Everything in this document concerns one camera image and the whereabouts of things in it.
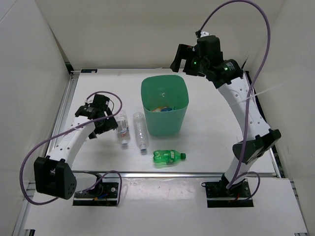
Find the green plastic bin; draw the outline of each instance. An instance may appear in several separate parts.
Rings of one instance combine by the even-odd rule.
[[[178,75],[152,76],[141,85],[141,98],[151,135],[172,135],[180,131],[189,103],[185,81]],[[152,112],[157,107],[171,107],[169,112]]]

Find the white wall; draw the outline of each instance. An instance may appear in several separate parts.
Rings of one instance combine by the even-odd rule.
[[[288,0],[272,29],[270,54],[257,80],[259,96],[278,141],[285,174],[293,178],[311,235],[315,235],[315,1]],[[260,65],[263,48],[252,76]]]
[[[208,15],[226,0],[36,0],[75,69],[166,67],[178,44],[194,45]],[[254,0],[273,23],[285,0]],[[245,3],[224,7],[206,26],[226,59],[243,64],[266,35],[259,12]]]
[[[34,0],[0,1],[1,236],[12,234],[22,204],[22,158],[51,134],[68,77]],[[27,182],[32,162],[25,172]]]

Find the green soda bottle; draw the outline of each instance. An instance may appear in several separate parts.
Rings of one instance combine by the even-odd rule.
[[[153,152],[153,161],[155,163],[166,163],[166,164],[173,164],[179,160],[185,160],[186,154],[179,153],[175,150],[157,150]]]

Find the green bottle cap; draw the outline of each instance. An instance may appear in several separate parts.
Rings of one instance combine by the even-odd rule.
[[[186,159],[186,154],[185,153],[181,153],[181,159],[185,160]]]

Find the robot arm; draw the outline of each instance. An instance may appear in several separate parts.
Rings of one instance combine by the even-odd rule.
[[[170,68],[178,72],[181,60],[185,59],[183,72],[193,76],[205,76],[213,82],[230,105],[244,133],[246,98],[249,89],[246,75],[235,60],[223,60],[220,40],[217,37],[206,32],[199,32],[198,36],[200,38],[195,46],[179,45]],[[239,163],[243,142],[246,142],[246,149],[239,175],[248,172],[252,164],[280,137],[279,130],[270,128],[254,101],[250,99],[248,135],[246,140],[233,145],[234,158],[221,178],[224,185],[227,186],[232,181]],[[244,179],[245,177],[241,177],[234,181],[231,189],[237,187]]]
[[[108,104],[108,97],[96,94],[92,103],[86,102],[75,113],[70,129],[87,121],[105,117],[105,113],[108,116],[112,115]],[[61,142],[46,157],[36,159],[34,163],[36,190],[67,200],[74,192],[92,186],[100,176],[74,174],[71,170],[74,158],[87,138],[96,138],[97,134],[116,129],[117,126],[115,119],[111,117],[84,125],[64,135]]]

